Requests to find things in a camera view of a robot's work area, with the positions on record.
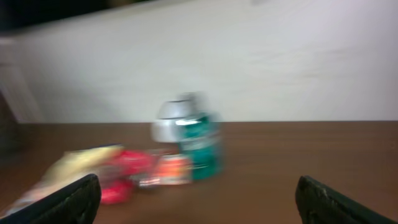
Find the green Listerine mouthwash bottle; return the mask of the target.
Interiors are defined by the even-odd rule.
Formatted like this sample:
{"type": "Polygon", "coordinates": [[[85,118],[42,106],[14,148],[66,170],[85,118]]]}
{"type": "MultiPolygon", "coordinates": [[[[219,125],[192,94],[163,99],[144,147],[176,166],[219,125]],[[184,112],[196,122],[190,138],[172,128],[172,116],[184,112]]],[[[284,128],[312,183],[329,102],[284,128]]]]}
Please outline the green Listerine mouthwash bottle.
{"type": "Polygon", "coordinates": [[[192,179],[203,180],[221,170],[220,126],[217,114],[203,105],[198,93],[185,93],[188,115],[176,122],[179,147],[192,162],[192,179]]]}

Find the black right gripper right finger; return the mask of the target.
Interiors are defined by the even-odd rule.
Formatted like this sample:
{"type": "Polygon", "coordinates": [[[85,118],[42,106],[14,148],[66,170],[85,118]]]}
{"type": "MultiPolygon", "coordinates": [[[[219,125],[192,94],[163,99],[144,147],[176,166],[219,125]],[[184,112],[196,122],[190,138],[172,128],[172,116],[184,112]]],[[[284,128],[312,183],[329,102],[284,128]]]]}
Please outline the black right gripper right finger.
{"type": "Polygon", "coordinates": [[[397,224],[307,175],[299,178],[295,202],[303,224],[397,224]]]}

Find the black red triangular packet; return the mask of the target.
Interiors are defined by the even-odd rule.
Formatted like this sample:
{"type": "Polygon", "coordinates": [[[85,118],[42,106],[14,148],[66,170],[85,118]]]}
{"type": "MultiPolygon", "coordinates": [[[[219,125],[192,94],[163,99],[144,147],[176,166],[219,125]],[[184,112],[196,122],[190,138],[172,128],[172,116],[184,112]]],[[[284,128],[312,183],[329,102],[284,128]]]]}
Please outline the black red triangular packet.
{"type": "Polygon", "coordinates": [[[129,180],[138,189],[154,189],[160,185],[159,165],[165,151],[163,149],[151,149],[149,154],[153,158],[152,165],[145,171],[140,171],[138,174],[129,177],[129,180]]]}

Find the yellow chips bag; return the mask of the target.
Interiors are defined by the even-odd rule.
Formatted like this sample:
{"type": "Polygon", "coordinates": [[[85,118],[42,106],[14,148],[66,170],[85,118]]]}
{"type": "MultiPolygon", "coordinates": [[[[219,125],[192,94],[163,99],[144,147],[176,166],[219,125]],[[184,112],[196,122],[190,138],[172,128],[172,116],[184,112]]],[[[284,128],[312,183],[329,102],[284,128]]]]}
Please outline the yellow chips bag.
{"type": "Polygon", "coordinates": [[[88,174],[98,176],[101,188],[109,187],[121,176],[121,168],[110,161],[122,153],[120,144],[68,151],[51,165],[38,183],[1,212],[1,218],[18,212],[88,174]]]}

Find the small orange snack box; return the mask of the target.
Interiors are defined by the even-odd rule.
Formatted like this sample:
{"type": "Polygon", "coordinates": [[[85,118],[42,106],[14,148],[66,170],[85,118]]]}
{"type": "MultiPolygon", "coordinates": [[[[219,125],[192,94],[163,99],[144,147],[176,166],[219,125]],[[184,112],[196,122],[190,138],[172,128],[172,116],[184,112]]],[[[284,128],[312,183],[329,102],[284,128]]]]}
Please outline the small orange snack box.
{"type": "Polygon", "coordinates": [[[155,176],[160,185],[184,185],[192,182],[192,162],[184,154],[161,156],[155,176]]]}

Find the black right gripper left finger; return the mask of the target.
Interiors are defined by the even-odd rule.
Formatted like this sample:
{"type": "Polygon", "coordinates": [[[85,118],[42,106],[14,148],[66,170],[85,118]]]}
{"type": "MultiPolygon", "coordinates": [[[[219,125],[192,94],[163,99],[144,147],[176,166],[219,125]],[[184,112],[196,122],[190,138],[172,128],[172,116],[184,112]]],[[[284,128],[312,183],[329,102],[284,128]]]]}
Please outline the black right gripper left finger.
{"type": "Polygon", "coordinates": [[[88,174],[1,219],[1,224],[92,224],[101,201],[100,182],[88,174]]]}

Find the red snack bag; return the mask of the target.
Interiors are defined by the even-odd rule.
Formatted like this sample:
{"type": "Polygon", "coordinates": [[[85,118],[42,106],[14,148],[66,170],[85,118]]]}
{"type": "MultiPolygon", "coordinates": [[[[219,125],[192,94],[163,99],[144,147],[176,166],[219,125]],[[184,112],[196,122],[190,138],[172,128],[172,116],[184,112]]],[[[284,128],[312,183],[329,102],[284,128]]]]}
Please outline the red snack bag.
{"type": "Polygon", "coordinates": [[[112,205],[127,202],[138,189],[129,177],[145,171],[152,162],[152,156],[144,151],[122,151],[108,161],[101,168],[101,203],[112,205]]]}

